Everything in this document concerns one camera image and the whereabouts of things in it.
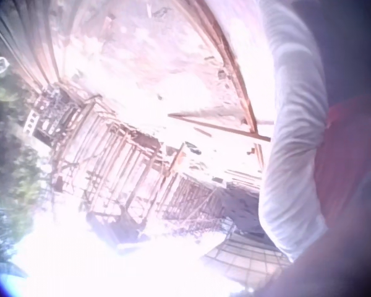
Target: green foliage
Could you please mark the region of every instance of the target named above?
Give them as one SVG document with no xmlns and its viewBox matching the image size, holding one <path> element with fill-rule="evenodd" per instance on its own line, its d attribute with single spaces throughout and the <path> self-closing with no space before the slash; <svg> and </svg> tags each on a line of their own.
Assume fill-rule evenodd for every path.
<svg viewBox="0 0 371 297">
<path fill-rule="evenodd" d="M 26 98 L 32 96 L 23 80 L 8 73 L 0 78 L 0 257 L 32 230 L 39 204 L 40 169 L 37 152 L 12 132 L 26 120 Z"/>
</svg>

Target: white sleeve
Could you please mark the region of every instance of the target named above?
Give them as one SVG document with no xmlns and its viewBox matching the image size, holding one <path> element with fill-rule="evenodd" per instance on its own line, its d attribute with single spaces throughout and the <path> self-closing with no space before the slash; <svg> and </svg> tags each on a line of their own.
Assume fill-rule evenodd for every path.
<svg viewBox="0 0 371 297">
<path fill-rule="evenodd" d="M 315 40 L 292 9 L 275 0 L 259 0 L 259 8 L 275 64 L 277 114 L 259 216 L 294 261 L 326 231 L 313 176 L 328 114 L 325 78 Z"/>
</svg>

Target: rusty metal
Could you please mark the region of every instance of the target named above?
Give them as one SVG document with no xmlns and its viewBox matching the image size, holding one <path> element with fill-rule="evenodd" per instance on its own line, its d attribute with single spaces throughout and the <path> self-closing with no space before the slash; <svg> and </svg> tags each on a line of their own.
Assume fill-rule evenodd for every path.
<svg viewBox="0 0 371 297">
<path fill-rule="evenodd" d="M 220 131 L 224 131 L 224 132 L 229 132 L 229 133 L 233 133 L 233 134 L 237 134 L 237 135 L 241 135 L 241 136 L 250 137 L 251 139 L 254 140 L 255 143 L 258 143 L 258 144 L 265 144 L 267 142 L 268 143 L 271 142 L 271 139 L 269 137 L 261 136 L 261 135 L 258 135 L 257 133 L 251 133 L 251 132 L 246 132 L 246 131 L 237 130 L 237 129 L 233 129 L 233 128 L 221 127 L 221 126 L 217 126 L 217 125 L 214 125 L 214 124 L 203 123 L 203 122 L 200 122 L 200 121 L 195 121 L 193 119 L 187 119 L 187 118 L 184 118 L 182 116 L 175 116 L 175 115 L 172 115 L 172 114 L 169 114 L 168 117 L 173 118 L 173 119 L 178 119 L 180 121 L 184 121 L 184 122 L 187 122 L 187 123 L 199 125 L 199 126 L 202 126 L 202 127 L 208 127 L 208 128 L 212 128 L 212 129 L 216 129 L 216 130 L 220 130 Z"/>
</svg>

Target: person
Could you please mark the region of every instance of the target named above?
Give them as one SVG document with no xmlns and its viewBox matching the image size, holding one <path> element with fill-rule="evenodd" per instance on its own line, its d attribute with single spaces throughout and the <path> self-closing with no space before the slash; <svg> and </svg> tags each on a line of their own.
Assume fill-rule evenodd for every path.
<svg viewBox="0 0 371 297">
<path fill-rule="evenodd" d="M 365 11 L 354 10 L 361 2 L 258 1 L 277 108 L 259 217 L 293 263 L 239 297 L 371 296 L 371 41 L 357 18 Z M 347 28 L 356 49 L 339 34 Z"/>
<path fill-rule="evenodd" d="M 267 235 L 294 262 L 340 223 L 371 172 L 371 51 L 353 62 L 360 46 L 344 48 L 343 35 L 330 30 L 326 20 L 334 15 L 322 12 L 327 2 L 258 5 L 276 84 L 275 129 L 258 214 Z M 353 38 L 364 46 L 367 41 L 356 33 Z"/>
<path fill-rule="evenodd" d="M 253 293 L 233 297 L 371 296 L 371 173 L 341 220 Z"/>
</svg>

